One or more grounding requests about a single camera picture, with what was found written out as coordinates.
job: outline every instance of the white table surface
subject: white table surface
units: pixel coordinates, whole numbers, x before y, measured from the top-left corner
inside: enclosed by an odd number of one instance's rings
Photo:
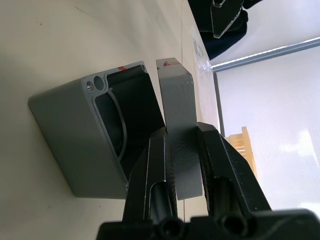
[[[124,200],[72,194],[28,98],[144,61],[162,110],[156,59],[176,58],[196,82],[194,27],[187,0],[1,1],[0,239],[89,240],[101,223],[122,219]],[[178,210],[183,218],[182,201]],[[203,214],[204,197],[185,201],[186,220]]]

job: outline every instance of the gray metal enclosure box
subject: gray metal enclosure box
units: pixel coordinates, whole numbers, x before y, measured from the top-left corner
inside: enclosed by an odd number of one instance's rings
[[[175,58],[156,63],[169,144],[177,148],[168,156],[174,160],[177,196],[196,197],[202,194],[202,186],[193,131],[197,127],[193,79]],[[127,147],[121,160],[119,145],[124,133],[108,88],[126,124]],[[28,104],[79,197],[125,199],[137,159],[151,134],[165,127],[142,61],[71,81],[32,96]]]

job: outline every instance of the wooden chair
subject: wooden chair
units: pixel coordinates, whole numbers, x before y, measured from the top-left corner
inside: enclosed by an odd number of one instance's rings
[[[233,134],[225,139],[245,158],[250,168],[258,179],[254,154],[251,148],[249,133],[246,126],[242,127],[242,133]]]

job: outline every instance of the white wall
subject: white wall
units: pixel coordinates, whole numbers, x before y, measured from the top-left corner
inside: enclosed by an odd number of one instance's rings
[[[212,65],[320,36],[319,0],[263,0],[247,11],[247,34]]]
[[[273,209],[320,210],[319,62],[316,47],[217,74],[225,134],[248,127]]]

